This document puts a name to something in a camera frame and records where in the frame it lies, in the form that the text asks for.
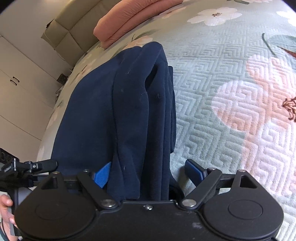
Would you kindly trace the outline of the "person's left hand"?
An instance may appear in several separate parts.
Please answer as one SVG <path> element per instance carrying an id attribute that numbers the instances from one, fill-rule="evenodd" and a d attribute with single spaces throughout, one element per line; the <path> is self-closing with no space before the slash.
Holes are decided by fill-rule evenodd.
<path id="1" fill-rule="evenodd" d="M 1 238 L 3 240 L 17 241 L 17 236 L 11 235 L 11 225 L 15 226 L 15 217 L 9 212 L 13 201 L 5 194 L 1 195 Z"/>

